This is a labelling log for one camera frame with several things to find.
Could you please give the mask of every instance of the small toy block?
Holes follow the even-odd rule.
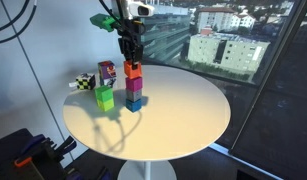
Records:
[[[140,110],[142,107],[142,101],[141,99],[135,101],[135,102],[132,102],[130,100],[127,100],[126,99],[126,108],[132,112],[135,112],[135,111],[138,111]]]
[[[80,74],[79,76],[76,77],[75,81],[78,84],[77,88],[80,90],[83,89],[92,90],[96,85],[95,75],[89,73]]]
[[[108,86],[101,86],[95,88],[95,96],[97,100],[105,102],[110,99],[113,99],[113,90]]]
[[[102,79],[116,77],[115,66],[112,61],[102,61],[98,63],[99,75]]]
[[[126,92],[126,99],[132,102],[135,102],[142,98],[142,89],[135,91],[135,92],[126,89],[125,92]]]
[[[137,77],[134,79],[125,78],[126,89],[129,89],[133,92],[142,89],[143,87],[143,79],[141,77]]]
[[[112,109],[114,107],[114,100],[113,98],[112,99],[109,99],[105,102],[102,102],[100,100],[96,100],[97,101],[97,105],[100,107],[100,109],[102,109],[103,111],[108,111],[110,109]]]
[[[113,17],[104,15],[104,14],[97,14],[90,18],[90,21],[93,25],[105,29],[108,32],[114,31],[113,25],[116,25],[116,21]]]
[[[124,61],[124,73],[130,79],[134,79],[136,77],[142,76],[142,67],[141,63],[137,65],[137,69],[132,69],[132,62],[131,61]]]
[[[101,86],[109,86],[110,88],[113,87],[115,81],[116,81],[116,78],[109,78],[109,79],[102,79],[102,78],[100,78]]]

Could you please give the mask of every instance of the pink cube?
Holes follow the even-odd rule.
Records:
[[[126,84],[126,89],[135,92],[135,91],[142,89],[143,80],[142,80],[142,77],[137,77],[134,79],[130,79],[127,77],[125,78],[125,84]]]

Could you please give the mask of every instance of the stacked cubes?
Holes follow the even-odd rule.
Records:
[[[114,107],[112,88],[105,85],[95,88],[95,96],[96,96],[97,105],[103,111],[108,111]]]
[[[89,89],[92,90],[95,87],[95,75],[94,74],[88,74],[88,73],[82,73],[75,79],[77,85],[77,88],[80,90]]]
[[[141,77],[141,64],[139,63],[136,69],[132,69],[132,63],[130,61],[124,61],[124,73],[127,75],[127,78],[125,78],[126,108],[135,112],[142,107],[143,79]]]
[[[111,61],[98,63],[100,87],[95,88],[97,105],[103,111],[108,111],[114,107],[113,84],[116,80],[115,66]]]

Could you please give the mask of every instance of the floor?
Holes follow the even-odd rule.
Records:
[[[83,174],[84,179],[97,179],[100,170],[105,166],[112,177],[117,179],[119,170],[125,161],[103,156],[92,150],[87,150],[79,158],[69,164]],[[171,160],[178,180],[270,180],[272,177],[248,167],[211,148],[199,153]]]

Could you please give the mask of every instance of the gray wall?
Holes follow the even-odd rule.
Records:
[[[16,31],[27,21],[33,2],[14,25]],[[13,19],[23,4],[24,0],[0,0],[0,26],[9,21],[7,13]],[[82,72],[96,72],[99,61],[110,59],[122,66],[124,60],[116,32],[90,23],[97,13],[105,13],[97,0],[40,0],[20,38],[0,44],[0,138],[20,128],[42,133],[57,144],[70,135],[62,119],[62,105],[71,91],[68,83]],[[14,33],[12,27],[4,30],[0,40]],[[72,157],[86,149],[78,143]],[[62,165],[72,157],[66,156]]]

